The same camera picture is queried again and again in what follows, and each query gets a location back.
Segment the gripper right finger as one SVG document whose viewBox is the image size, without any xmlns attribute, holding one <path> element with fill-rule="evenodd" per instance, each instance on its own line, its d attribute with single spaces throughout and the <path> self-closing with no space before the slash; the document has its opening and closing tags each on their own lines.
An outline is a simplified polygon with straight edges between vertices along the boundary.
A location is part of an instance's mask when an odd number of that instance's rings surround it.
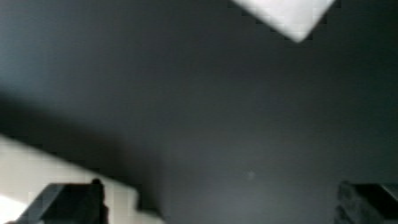
<svg viewBox="0 0 398 224">
<path fill-rule="evenodd" d="M 398 224 L 398 183 L 339 183 L 334 224 Z"/>
</svg>

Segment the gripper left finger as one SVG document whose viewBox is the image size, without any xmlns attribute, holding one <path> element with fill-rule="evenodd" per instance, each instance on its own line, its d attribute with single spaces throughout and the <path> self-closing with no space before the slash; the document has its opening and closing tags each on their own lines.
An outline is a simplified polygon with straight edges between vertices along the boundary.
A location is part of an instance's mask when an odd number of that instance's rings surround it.
<svg viewBox="0 0 398 224">
<path fill-rule="evenodd" d="M 110 224 L 105 185 L 50 183 L 16 219 L 16 224 Z"/>
</svg>

